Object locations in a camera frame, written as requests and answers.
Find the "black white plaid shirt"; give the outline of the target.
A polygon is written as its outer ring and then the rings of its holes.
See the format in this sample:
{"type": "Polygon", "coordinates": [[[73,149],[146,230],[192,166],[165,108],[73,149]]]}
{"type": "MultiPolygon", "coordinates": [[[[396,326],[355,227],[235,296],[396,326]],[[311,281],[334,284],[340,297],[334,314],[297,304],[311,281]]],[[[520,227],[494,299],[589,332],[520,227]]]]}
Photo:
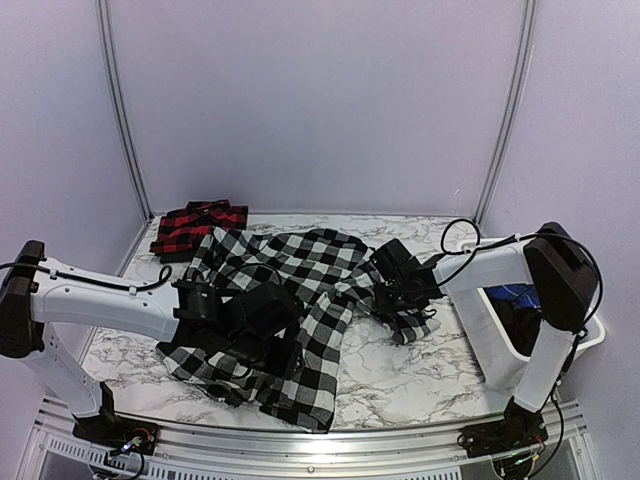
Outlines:
{"type": "Polygon", "coordinates": [[[385,276],[359,238],[331,229],[260,235],[213,228],[184,273],[204,297],[193,344],[156,351],[177,380],[232,406],[254,403],[315,432],[334,420],[342,340],[357,313],[407,345],[432,330],[429,310],[383,312],[385,276]]]}

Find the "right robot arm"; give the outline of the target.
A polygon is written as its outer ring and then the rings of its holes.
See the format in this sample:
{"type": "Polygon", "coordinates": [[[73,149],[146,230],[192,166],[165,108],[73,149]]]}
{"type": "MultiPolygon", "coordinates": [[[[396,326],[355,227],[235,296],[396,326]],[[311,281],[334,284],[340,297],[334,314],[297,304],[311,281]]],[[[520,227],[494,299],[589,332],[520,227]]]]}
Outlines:
{"type": "Polygon", "coordinates": [[[487,381],[506,382],[513,410],[495,438],[515,448],[534,431],[530,413],[545,405],[575,355],[602,298],[602,276],[590,251],[557,222],[501,240],[477,241],[421,262],[399,240],[375,250],[382,277],[376,308],[385,314],[423,310],[448,298],[487,381]]]}

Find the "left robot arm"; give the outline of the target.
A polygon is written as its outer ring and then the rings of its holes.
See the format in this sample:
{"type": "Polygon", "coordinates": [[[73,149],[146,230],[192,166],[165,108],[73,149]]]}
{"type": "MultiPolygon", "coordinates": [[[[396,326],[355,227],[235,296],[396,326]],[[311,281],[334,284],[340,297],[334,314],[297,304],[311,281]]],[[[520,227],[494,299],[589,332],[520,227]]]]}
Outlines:
{"type": "Polygon", "coordinates": [[[171,281],[164,268],[150,284],[76,269],[28,241],[2,265],[1,354],[28,366],[77,419],[106,445],[125,438],[126,423],[111,411],[111,396],[62,346],[57,323],[131,332],[213,356],[234,357],[250,371],[290,378],[301,356],[287,335],[300,305],[281,283],[246,291],[203,282],[171,281]]]}

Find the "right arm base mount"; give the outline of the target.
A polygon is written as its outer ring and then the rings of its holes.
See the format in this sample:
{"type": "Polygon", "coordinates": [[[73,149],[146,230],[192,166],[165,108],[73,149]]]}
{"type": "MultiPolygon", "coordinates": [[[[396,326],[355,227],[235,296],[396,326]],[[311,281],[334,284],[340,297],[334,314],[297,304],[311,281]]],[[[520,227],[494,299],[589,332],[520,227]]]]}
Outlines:
{"type": "Polygon", "coordinates": [[[501,419],[463,427],[457,443],[476,458],[540,445],[548,438],[541,411],[530,411],[511,397],[501,419]]]}

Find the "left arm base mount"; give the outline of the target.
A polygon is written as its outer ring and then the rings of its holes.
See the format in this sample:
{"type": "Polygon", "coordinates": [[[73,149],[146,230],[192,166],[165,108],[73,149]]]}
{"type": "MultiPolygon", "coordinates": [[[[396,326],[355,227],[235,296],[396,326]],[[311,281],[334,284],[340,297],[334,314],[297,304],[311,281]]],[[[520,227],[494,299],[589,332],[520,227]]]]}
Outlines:
{"type": "Polygon", "coordinates": [[[98,413],[90,417],[73,416],[76,438],[110,447],[114,455],[136,450],[143,455],[152,455],[158,441],[159,425],[137,420],[115,413],[111,389],[100,382],[98,413]]]}

